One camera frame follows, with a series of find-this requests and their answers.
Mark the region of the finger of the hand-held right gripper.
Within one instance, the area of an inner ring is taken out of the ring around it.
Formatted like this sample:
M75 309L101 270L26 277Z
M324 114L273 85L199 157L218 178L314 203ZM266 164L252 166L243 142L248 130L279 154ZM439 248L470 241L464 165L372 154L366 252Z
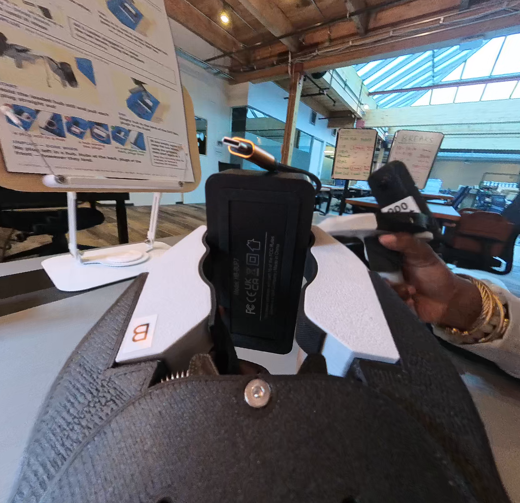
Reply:
M375 214L324 216L314 225L314 247L344 247L337 237L357 239L382 234Z

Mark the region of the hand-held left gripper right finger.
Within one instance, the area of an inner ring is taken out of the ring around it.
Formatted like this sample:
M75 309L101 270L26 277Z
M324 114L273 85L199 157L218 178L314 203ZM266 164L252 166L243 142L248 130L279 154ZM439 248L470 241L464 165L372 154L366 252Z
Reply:
M346 246L311 228L297 314L297 343L321 355L332 376L347 375L357 359L398 364L399 352L370 273Z

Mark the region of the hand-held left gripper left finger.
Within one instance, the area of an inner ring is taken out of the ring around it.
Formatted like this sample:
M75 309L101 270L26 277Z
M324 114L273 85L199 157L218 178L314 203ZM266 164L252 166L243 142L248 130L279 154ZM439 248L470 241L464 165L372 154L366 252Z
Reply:
M116 364L163 361L189 365L212 348L212 287L203 278L207 227L201 226L150 265L115 358Z

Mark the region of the black usb hub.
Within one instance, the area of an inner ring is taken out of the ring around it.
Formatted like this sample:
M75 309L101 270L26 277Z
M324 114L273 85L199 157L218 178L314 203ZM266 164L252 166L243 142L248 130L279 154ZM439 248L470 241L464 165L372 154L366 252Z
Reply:
M293 347L315 187L302 174L230 169L205 182L203 271L236 347Z

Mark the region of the person's right hand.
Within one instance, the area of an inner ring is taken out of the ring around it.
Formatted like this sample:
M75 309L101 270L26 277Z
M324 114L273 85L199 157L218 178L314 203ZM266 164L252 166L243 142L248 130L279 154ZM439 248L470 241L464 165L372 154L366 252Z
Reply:
M390 285L424 323L472 329L482 311L478 287L456 276L428 243L406 233L382 234L382 246L402 256L400 283Z

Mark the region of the wooden office desk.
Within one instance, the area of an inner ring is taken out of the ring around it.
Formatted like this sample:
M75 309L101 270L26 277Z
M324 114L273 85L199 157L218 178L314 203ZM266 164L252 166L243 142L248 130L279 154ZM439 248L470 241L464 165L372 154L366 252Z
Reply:
M350 206L358 206L367 209L379 209L378 203L373 196L364 198L351 198L346 199L345 204ZM451 206L441 205L438 203L426 202L433 217L438 220L456 222L460 219L461 215Z

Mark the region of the whiteboard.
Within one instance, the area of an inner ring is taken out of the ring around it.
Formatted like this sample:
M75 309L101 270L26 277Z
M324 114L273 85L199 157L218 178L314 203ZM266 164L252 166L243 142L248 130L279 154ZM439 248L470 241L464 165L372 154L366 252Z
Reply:
M422 190L443 140L442 132L398 130L394 134L387 162L404 163L415 185Z
M374 129L339 129L332 179L366 181L371 174L377 138Z

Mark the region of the brown office chair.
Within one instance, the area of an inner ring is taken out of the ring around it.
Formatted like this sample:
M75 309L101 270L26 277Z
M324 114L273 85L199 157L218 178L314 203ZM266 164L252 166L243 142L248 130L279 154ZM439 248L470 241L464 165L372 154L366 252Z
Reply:
M501 214L464 213L444 237L440 254L445 263L459 268L506 275L513 268L518 236L519 225Z

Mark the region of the white document stand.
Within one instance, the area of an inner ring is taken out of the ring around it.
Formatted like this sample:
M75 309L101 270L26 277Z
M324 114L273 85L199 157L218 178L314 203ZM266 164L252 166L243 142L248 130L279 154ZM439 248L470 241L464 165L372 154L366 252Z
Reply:
M159 207L164 192L184 193L198 187L184 180L141 180L107 177L81 177L45 175L43 184L67 192L67 220L69 230L68 253L42 261L49 279L60 291L79 292L117 283L148 272L170 248L156 241ZM101 192L144 191L152 192L153 200L146 239L137 244L120 244L112 247L81 251L77 244L77 193L100 189Z

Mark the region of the black office chair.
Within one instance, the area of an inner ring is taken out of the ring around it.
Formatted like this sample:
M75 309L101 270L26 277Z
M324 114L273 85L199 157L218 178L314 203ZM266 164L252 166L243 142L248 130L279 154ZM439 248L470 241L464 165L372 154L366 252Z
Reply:
M22 193L1 188L1 228L10 230L1 244L1 261L14 261L29 257L47 257L68 253L69 232L67 196L51 193L51 199L43 199L43 193ZM29 237L47 235L50 243L7 256L13 242Z

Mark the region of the wooden clipboard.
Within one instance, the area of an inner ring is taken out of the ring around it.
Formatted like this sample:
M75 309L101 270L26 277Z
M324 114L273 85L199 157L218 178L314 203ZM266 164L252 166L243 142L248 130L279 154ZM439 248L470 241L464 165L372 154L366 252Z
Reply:
M21 192L76 192L76 193L185 193L195 190L201 182L201 165L196 137L196 122L192 98L182 87L185 120L188 135L189 158L193 181L121 179L112 177L57 176L15 173L6 169L1 155L1 187Z

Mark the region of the white door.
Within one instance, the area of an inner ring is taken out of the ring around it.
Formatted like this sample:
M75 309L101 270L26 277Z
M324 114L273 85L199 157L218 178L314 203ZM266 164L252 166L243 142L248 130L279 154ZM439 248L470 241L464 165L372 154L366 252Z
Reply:
M205 101L204 108L197 109L197 116L207 121L206 126L206 154L201 156L201 184L198 187L200 203L206 203L205 184L207 179L218 172L218 162L227 162L229 157L224 156L222 138L230 134L230 110L226 103Z

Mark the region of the printed instruction sheet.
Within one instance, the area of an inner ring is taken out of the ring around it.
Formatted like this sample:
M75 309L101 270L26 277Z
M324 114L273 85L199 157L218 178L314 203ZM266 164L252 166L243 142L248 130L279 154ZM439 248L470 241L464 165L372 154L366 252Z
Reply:
M164 0L1 0L8 172L194 182Z

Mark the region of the wooden post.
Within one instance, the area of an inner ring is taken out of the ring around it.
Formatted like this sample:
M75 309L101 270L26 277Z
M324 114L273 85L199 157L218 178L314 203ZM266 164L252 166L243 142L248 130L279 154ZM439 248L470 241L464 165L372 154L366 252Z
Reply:
M294 150L297 115L301 101L304 77L305 74L302 63L294 64L290 74L287 115L281 148L281 163L287 166L291 164Z

